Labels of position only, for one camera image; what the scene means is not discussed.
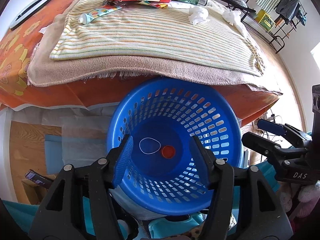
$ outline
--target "yellow box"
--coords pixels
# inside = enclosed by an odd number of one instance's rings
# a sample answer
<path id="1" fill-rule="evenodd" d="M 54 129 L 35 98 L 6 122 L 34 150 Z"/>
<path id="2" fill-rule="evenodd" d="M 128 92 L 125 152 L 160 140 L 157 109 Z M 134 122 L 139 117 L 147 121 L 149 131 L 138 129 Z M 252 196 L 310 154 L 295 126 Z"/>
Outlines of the yellow box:
<path id="1" fill-rule="evenodd" d="M 276 24 L 270 15 L 268 15 L 264 10 L 260 10 L 257 13 L 257 17 L 254 19 L 257 23 L 261 25 L 267 32 L 271 31 L 272 27 Z"/>

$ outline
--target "striped towel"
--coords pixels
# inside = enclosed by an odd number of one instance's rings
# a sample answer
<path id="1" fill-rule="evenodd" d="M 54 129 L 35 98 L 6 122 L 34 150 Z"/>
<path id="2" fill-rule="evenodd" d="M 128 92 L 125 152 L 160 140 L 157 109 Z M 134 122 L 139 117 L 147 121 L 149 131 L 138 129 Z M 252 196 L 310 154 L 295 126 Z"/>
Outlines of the striped towel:
<path id="1" fill-rule="evenodd" d="M 261 76 L 265 68 L 259 48 L 224 21 L 221 9 L 206 8 L 208 22 L 190 24 L 187 9 L 130 5 L 91 23 L 77 19 L 103 0 L 79 0 L 50 54 L 53 60 L 111 55 L 162 57 Z"/>

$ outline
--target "cardboard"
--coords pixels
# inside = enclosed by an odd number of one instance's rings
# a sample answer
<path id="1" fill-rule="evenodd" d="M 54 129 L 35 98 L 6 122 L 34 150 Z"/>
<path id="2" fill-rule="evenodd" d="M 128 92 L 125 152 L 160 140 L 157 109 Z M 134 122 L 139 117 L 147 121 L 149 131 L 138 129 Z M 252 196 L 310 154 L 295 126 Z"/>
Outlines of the cardboard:
<path id="1" fill-rule="evenodd" d="M 52 174 L 52 175 L 47 175 L 44 176 L 48 179 L 52 179 L 55 180 L 57 175 L 56 174 Z M 44 187 L 39 186 L 38 184 L 34 183 L 33 181 L 29 180 L 29 179 L 23 179 L 21 181 L 24 191 L 27 195 L 27 198 L 30 202 L 31 205 L 39 205 L 41 203 L 41 201 L 43 200 L 43 198 L 45 197 L 45 195 L 47 194 L 47 189 L 45 189 Z"/>

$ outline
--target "red bottle cap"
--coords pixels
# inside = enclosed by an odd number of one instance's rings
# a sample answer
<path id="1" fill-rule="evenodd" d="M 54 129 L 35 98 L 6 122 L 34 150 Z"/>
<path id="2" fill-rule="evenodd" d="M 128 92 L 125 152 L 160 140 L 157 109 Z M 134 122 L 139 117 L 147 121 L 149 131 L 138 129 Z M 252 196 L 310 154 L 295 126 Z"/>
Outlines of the red bottle cap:
<path id="1" fill-rule="evenodd" d="M 176 155 L 176 150 L 171 145 L 166 145 L 166 146 L 161 147 L 160 152 L 161 152 L 162 157 L 164 157 L 166 159 L 171 159 L 173 156 Z"/>

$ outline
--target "crumpled tissue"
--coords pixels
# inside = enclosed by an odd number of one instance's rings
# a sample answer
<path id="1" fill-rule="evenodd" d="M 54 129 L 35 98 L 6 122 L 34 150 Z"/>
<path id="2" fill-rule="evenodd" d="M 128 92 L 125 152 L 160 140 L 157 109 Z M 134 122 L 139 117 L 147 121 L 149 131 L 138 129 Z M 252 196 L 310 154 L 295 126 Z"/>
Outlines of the crumpled tissue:
<path id="1" fill-rule="evenodd" d="M 241 22 L 240 15 L 241 15 L 241 11 L 231 11 L 230 9 L 226 9 L 223 12 L 222 17 L 223 19 L 225 19 L 225 21 L 230 23 L 232 26 L 236 27 L 238 31 L 241 33 L 241 35 L 245 39 L 247 39 L 249 33 L 245 28 L 244 24 Z"/>
<path id="2" fill-rule="evenodd" d="M 207 17 L 209 12 L 206 8 L 201 6 L 194 6 L 189 9 L 189 21 L 191 24 L 196 25 L 198 23 L 208 22 Z"/>

